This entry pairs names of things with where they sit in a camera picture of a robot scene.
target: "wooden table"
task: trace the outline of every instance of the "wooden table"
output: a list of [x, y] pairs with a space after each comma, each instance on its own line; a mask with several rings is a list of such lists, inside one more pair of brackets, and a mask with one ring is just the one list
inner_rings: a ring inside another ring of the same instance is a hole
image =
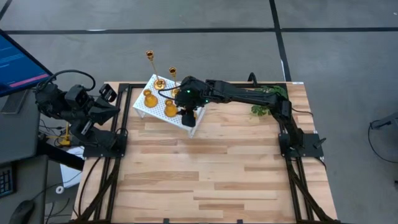
[[[118, 89], [119, 82], [109, 84]], [[286, 84], [293, 107], [310, 111], [304, 85]], [[141, 91], [133, 90], [131, 106]], [[311, 115], [293, 114], [300, 128], [313, 132]], [[101, 129], [110, 126], [108, 121]], [[295, 223], [286, 164], [277, 140], [279, 126], [272, 116], [255, 116], [251, 105], [242, 103], [212, 103], [189, 139], [185, 130], [150, 116], [140, 119], [129, 110], [127, 129], [113, 223], [161, 223], [163, 218], [172, 223], [236, 223], [237, 219], [244, 223]], [[78, 195], [95, 160], [85, 162]], [[89, 178], [82, 210], [98, 192], [103, 160]], [[326, 214], [336, 218], [324, 166], [314, 158], [304, 158], [303, 163], [310, 193]], [[306, 218], [299, 190], [298, 195]]]

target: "small yellow vase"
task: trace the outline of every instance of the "small yellow vase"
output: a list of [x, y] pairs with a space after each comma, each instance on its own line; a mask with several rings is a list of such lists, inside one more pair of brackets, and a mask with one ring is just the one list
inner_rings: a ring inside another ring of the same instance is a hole
[[172, 118], [175, 115], [177, 115], [178, 109], [174, 105], [172, 100], [166, 100], [165, 104], [166, 104], [166, 107], [164, 108], [164, 114], [166, 114], [166, 116], [168, 116], [169, 118]]
[[152, 94], [150, 90], [144, 90], [144, 104], [149, 108], [153, 108], [157, 105], [157, 98]]

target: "keyboard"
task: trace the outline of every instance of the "keyboard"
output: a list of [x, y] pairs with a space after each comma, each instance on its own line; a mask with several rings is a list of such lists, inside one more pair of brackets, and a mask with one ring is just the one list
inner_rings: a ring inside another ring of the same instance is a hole
[[15, 193], [16, 173], [12, 164], [0, 166], [0, 197]]

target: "black metal frame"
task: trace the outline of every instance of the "black metal frame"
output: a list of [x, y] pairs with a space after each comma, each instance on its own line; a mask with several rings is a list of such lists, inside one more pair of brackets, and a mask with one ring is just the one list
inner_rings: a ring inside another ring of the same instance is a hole
[[[257, 83], [256, 77], [254, 74], [250, 74], [249, 76], [249, 82], [252, 83], [235, 83], [234, 85], [240, 88], [256, 88], [259, 87], [261, 84]], [[127, 90], [127, 95], [126, 95], [126, 101], [124, 104], [124, 111], [123, 111], [123, 118], [122, 118], [122, 124], [121, 124], [121, 130], [126, 131], [126, 126], [127, 126], [127, 118], [129, 114], [129, 109], [131, 105], [131, 95], [132, 95], [132, 90], [134, 88], [144, 88], [145, 83], [143, 84], [130, 84], [130, 83], [121, 83], [119, 84], [119, 89], [118, 89], [118, 97], [116, 100], [116, 107], [120, 108], [121, 106], [121, 101], [123, 97], [123, 93]], [[282, 86], [286, 89], [286, 84], [284, 83], [273, 83], [272, 85], [279, 85]], [[112, 120], [112, 125], [111, 125], [111, 131], [116, 130], [116, 125], [118, 123], [118, 115], [115, 116]], [[282, 126], [280, 126], [280, 131], [281, 134], [283, 134], [284, 129]], [[287, 167], [287, 173], [289, 176], [289, 184], [290, 184], [290, 191], [292, 193], [292, 203], [294, 206], [294, 213], [295, 213], [295, 219], [297, 224], [324, 224], [324, 223], [340, 223], [338, 220], [334, 220], [330, 218], [326, 213], [319, 207], [319, 205], [316, 203], [314, 198], [311, 196], [310, 192], [308, 191], [307, 187], [307, 181], [305, 179], [305, 172], [304, 172], [304, 166], [301, 157], [295, 157], [297, 167], [298, 167], [298, 175], [294, 171], [293, 163], [290, 156], [283, 155], [285, 158], [286, 162], [286, 167]], [[110, 163], [110, 158], [105, 158], [104, 161], [104, 166], [103, 166], [103, 171], [101, 175], [101, 182], [100, 182], [100, 187], [98, 194], [96, 197], [93, 199], [93, 201], [90, 203], [90, 205], [86, 208], [86, 210], [81, 214], [80, 217], [78, 217], [73, 223], [78, 223], [78, 224], [111, 224], [111, 217], [113, 214], [113, 205], [114, 205], [114, 199], [116, 195], [116, 186], [117, 186], [117, 180], [118, 180], [118, 174], [119, 174], [119, 168], [120, 168], [120, 163], [121, 163], [121, 158], [116, 158], [114, 166], [112, 168], [112, 171], [110, 175], [108, 176], [108, 171], [109, 171], [109, 163]], [[100, 212], [101, 212], [101, 207], [102, 207], [102, 201], [105, 193], [108, 191], [110, 188], [110, 194], [109, 194], [109, 199], [108, 199], [108, 207], [106, 210], [106, 217], [105, 219], [100, 219]], [[305, 202], [305, 209], [307, 212], [307, 220], [302, 219], [302, 214], [300, 211], [300, 205], [299, 205], [299, 196], [297, 195], [297, 189], [298, 188], [303, 197], [304, 197], [304, 202]], [[91, 217], [91, 215], [94, 212], [94, 217], [92, 221], [89, 221], [88, 219]], [[313, 212], [318, 216], [320, 221], [315, 221]], [[168, 218], [164, 219], [163, 224], [169, 224], [170, 220]], [[238, 224], [243, 224], [243, 220], [237, 220]]]

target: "monitor screen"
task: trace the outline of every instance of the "monitor screen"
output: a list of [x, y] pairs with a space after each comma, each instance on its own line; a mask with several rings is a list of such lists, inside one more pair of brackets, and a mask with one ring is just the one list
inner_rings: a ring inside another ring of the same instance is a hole
[[0, 96], [36, 86], [51, 75], [23, 51], [0, 35]]

